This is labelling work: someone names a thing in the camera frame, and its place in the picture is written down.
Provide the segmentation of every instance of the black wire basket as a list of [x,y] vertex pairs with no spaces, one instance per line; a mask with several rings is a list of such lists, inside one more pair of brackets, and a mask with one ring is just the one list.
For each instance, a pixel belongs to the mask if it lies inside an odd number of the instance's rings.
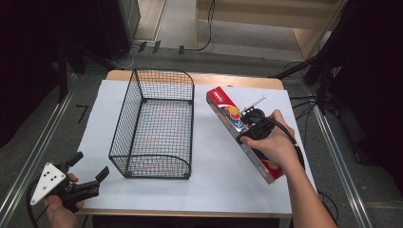
[[124,177],[190,178],[194,90],[182,71],[133,70],[109,152]]

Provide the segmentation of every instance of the white tabletop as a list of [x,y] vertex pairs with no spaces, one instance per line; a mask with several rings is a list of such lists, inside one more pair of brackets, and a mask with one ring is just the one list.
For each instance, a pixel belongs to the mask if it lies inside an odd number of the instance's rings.
[[[80,182],[93,181],[106,165],[110,174],[100,196],[86,200],[82,213],[154,215],[258,215],[289,217],[291,205],[284,176],[268,184],[205,100],[212,85],[195,85],[192,176],[190,180],[125,179],[108,158],[127,82],[104,80],[92,108],[79,151],[84,157],[70,169]],[[262,95],[257,107],[266,114],[279,109],[296,130],[297,123],[286,90],[224,87],[243,109]],[[315,186],[309,163],[305,166]]]

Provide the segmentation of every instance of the wooden desk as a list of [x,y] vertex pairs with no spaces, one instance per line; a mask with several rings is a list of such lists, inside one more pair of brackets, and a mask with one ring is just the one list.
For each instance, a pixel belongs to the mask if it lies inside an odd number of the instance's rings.
[[[196,88],[193,171],[190,180],[133,180],[125,179],[107,158],[127,88],[127,83],[119,81],[128,80],[130,75],[131,71],[109,72],[92,108],[79,146],[84,158],[72,167],[71,172],[80,173],[80,181],[91,181],[99,171],[93,170],[93,164],[96,163],[98,167],[108,165],[110,174],[101,184],[100,196],[89,199],[80,213],[281,219],[291,217],[286,178],[281,177],[267,184],[205,101],[206,89],[215,86],[227,86],[224,90],[229,96],[235,95],[234,99],[240,105],[249,105],[251,97],[259,97],[261,92],[270,93],[268,101],[259,107],[267,112],[280,108],[288,124],[297,129],[288,95],[280,80],[189,73]],[[109,88],[109,93],[105,93],[105,87]],[[302,144],[298,132],[296,139]],[[307,161],[306,167],[308,177],[315,186]]]
[[[212,0],[197,0],[196,46],[199,20],[207,20]],[[213,21],[293,28],[305,60],[316,52],[332,30],[346,0],[217,0]]]

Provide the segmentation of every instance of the cardboard box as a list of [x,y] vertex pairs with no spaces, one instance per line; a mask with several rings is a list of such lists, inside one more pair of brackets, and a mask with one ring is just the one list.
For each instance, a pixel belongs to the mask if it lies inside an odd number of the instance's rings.
[[[210,104],[213,111],[217,114],[221,122],[227,128],[237,143],[236,138],[240,133],[247,131],[248,126],[240,121],[240,110],[231,101],[228,95],[221,87],[216,87],[207,92],[206,101]],[[255,165],[260,174],[268,183],[272,183],[283,174],[282,170],[273,165],[260,151],[252,149],[245,144],[240,144],[243,152]]]

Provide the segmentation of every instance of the gray floor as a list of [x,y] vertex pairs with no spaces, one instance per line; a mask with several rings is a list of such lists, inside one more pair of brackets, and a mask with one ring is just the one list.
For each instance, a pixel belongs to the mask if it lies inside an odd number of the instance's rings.
[[[157,40],[162,41],[163,48],[157,54],[151,54],[151,47],[147,47],[145,51],[140,53],[137,52],[137,49],[133,49],[131,55],[127,54],[115,63],[123,67],[130,66],[127,69],[133,67],[176,68],[187,72],[267,77],[282,72],[290,62],[302,60],[296,48],[294,35],[288,28],[261,29],[261,27],[252,28],[245,25],[226,25],[216,22],[213,23],[213,29],[225,31],[228,34],[218,34],[213,30],[212,44],[214,46],[210,45],[204,52],[186,52],[179,56],[176,50],[179,45],[186,47],[193,45],[193,35],[195,34],[192,30],[194,21],[191,20],[192,15],[194,15],[193,6],[193,1],[168,0],[157,35]],[[200,24],[201,44],[205,41],[207,34],[207,31],[203,29],[203,23],[205,22]],[[243,29],[248,29],[251,32],[247,32],[249,35],[240,33],[234,35],[233,32],[242,32]],[[43,158],[38,164],[39,168],[35,169],[35,173],[40,172],[40,167],[44,162],[62,161],[77,150],[86,128],[90,105],[96,98],[100,82],[107,74],[107,71],[97,64],[89,63],[88,65],[86,74],[79,75],[80,81],[67,104],[66,112],[58,123],[50,143],[46,145]],[[284,79],[283,83],[290,97],[308,94],[308,88],[302,83],[299,73]],[[0,148],[0,171],[4,174],[0,181],[0,199],[7,196],[29,158],[29,154],[35,148],[35,144],[56,106],[57,95],[58,89],[55,88],[27,119],[14,139]],[[296,105],[300,101],[293,100],[292,103]],[[89,111],[80,123],[77,122],[83,110],[76,105],[89,105]],[[305,107],[296,108],[295,115],[299,115]],[[326,119],[333,130],[343,160],[348,166],[359,195],[366,205],[372,226],[403,227],[403,221],[400,218],[403,212],[402,198],[394,187],[391,176],[377,166],[364,166],[357,163],[353,147],[338,118],[328,113]],[[299,119],[297,123],[301,136],[306,137],[305,151],[313,171],[317,190],[335,202],[338,209],[337,222],[339,227],[360,227],[355,220],[351,201],[347,197],[340,176],[336,172],[334,161],[316,115],[311,113],[308,118],[305,116]],[[20,203],[16,204],[8,227],[29,227],[24,196],[20,197],[22,199]],[[329,205],[334,212],[335,206],[332,203]],[[47,227],[45,219],[41,219],[41,227]]]

